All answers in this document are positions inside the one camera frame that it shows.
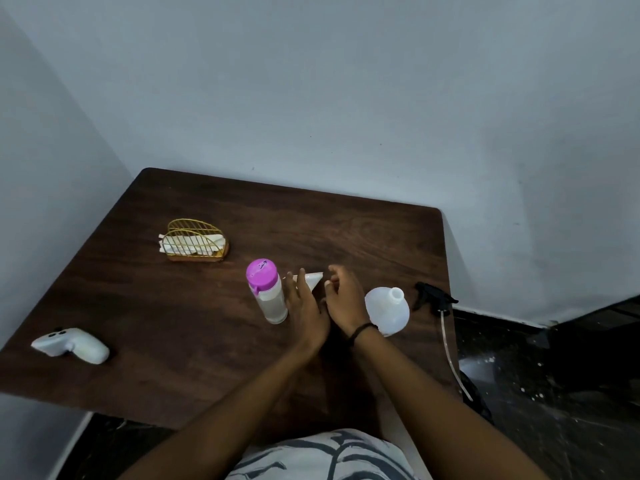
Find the person's left hand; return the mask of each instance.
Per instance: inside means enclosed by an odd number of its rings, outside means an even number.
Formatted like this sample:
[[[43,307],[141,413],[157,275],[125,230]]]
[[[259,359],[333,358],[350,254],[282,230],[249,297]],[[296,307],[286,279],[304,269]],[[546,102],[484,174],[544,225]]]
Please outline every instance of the person's left hand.
[[[313,357],[324,344],[331,325],[324,299],[318,306],[305,280],[304,268],[298,272],[297,283],[290,272],[284,277],[283,284],[285,303],[293,322],[292,346]]]

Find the bottle with purple lid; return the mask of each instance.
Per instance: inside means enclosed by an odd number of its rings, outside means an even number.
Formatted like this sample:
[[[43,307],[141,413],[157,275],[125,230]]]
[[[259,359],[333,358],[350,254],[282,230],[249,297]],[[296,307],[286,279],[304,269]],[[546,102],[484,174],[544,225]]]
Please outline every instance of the bottle with purple lid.
[[[269,323],[284,322],[289,311],[284,303],[282,281],[273,261],[256,259],[246,268],[246,280]]]

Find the white wall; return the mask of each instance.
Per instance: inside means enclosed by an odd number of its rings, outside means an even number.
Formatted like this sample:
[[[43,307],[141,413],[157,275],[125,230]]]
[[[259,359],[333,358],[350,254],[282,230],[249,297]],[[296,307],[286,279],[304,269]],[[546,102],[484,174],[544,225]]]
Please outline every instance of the white wall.
[[[640,292],[640,0],[4,0],[133,173],[439,207],[453,295]]]
[[[131,174],[2,9],[0,40],[1,347]],[[0,394],[0,476],[47,478],[84,414]]]

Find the person's right hand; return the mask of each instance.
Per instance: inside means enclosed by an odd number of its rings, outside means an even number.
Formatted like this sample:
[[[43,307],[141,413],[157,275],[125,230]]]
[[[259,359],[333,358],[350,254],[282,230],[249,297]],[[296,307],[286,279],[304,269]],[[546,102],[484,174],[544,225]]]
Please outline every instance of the person's right hand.
[[[369,322],[364,291],[356,275],[345,266],[332,264],[329,271],[333,273],[331,279],[324,282],[329,316],[350,337],[357,327]]]

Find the forearm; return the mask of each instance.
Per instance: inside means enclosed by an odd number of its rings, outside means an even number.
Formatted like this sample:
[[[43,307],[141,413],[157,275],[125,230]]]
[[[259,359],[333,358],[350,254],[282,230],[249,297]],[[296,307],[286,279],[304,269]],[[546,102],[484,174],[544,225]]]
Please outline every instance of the forearm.
[[[356,348],[371,363],[434,478],[547,478],[507,437],[455,400],[375,329],[364,330]]]
[[[223,478],[240,459],[290,379],[309,359],[299,349],[286,352],[149,452],[120,480]]]

